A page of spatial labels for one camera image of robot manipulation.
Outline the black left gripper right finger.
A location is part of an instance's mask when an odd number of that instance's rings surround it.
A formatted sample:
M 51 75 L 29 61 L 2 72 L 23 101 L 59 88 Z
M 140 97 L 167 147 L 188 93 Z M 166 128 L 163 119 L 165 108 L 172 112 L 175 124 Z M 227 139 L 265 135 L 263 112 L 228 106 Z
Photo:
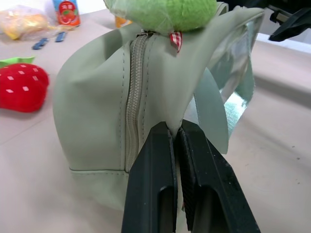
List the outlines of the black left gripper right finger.
M 177 156 L 190 233 L 261 233 L 231 165 L 197 124 L 182 122 Z

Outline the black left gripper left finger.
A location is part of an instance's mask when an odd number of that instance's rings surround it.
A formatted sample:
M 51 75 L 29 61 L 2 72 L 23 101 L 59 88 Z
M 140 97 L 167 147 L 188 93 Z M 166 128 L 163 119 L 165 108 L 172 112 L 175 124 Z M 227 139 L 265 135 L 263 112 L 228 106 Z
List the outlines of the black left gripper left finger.
M 175 233 L 177 199 L 173 138 L 160 122 L 130 170 L 121 233 Z

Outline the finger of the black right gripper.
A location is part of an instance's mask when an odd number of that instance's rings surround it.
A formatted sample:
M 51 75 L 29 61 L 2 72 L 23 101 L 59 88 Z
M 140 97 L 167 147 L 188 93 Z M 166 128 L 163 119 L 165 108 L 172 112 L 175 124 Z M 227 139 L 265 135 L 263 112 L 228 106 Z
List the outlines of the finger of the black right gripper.
M 279 28 L 274 31 L 270 41 L 284 41 L 303 33 L 306 29 L 311 29 L 311 8 L 302 8 L 290 14 L 282 10 L 274 10 L 270 20 L 279 24 Z

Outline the green zippered pouch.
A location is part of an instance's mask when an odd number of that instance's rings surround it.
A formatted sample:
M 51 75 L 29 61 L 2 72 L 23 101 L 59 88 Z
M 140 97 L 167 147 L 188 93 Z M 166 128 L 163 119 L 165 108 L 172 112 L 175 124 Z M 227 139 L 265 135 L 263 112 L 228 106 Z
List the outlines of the green zippered pouch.
M 255 86 L 251 51 L 264 11 L 218 3 L 201 29 L 168 36 L 130 24 L 78 49 L 56 79 L 53 115 L 74 179 L 98 203 L 124 209 L 129 171 L 150 129 L 172 135 L 195 101 L 198 124 L 213 146 L 229 137 Z

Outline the green plush keychain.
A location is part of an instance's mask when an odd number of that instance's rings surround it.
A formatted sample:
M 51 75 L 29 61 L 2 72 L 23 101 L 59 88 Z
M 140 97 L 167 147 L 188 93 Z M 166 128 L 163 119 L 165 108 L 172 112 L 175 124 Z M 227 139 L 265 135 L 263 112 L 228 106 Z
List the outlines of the green plush keychain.
M 217 0 L 104 0 L 109 11 L 143 30 L 168 35 L 180 51 L 183 33 L 202 28 L 215 16 Z

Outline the red plush strawberry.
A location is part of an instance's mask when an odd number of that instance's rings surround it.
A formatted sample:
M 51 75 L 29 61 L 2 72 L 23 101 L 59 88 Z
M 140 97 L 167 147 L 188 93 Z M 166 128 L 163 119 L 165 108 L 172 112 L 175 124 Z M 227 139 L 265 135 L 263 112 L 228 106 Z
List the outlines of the red plush strawberry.
M 0 109 L 22 113 L 38 111 L 50 84 L 47 72 L 34 57 L 0 60 Z

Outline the orange and white cup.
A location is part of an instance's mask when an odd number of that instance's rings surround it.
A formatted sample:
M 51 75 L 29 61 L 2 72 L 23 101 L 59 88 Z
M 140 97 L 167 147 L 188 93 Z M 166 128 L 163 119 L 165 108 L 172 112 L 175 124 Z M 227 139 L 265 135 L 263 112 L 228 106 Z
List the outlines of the orange and white cup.
M 115 16 L 115 26 L 116 28 L 121 28 L 123 26 L 131 24 L 132 21 L 124 19 L 122 17 Z

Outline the orange juice can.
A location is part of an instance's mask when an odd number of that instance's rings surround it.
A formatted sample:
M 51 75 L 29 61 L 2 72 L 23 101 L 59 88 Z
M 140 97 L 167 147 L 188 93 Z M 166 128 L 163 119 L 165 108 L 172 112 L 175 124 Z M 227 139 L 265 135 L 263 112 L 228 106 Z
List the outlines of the orange juice can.
M 76 0 L 52 0 L 58 23 L 78 27 L 81 24 Z

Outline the clear plastic bag of snacks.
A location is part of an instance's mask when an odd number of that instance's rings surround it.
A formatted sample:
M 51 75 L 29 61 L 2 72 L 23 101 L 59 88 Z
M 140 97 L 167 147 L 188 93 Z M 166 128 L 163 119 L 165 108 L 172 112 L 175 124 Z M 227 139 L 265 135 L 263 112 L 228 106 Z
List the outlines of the clear plastic bag of snacks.
M 0 34 L 12 40 L 36 40 L 51 38 L 73 27 L 56 24 L 42 11 L 17 5 L 0 11 Z

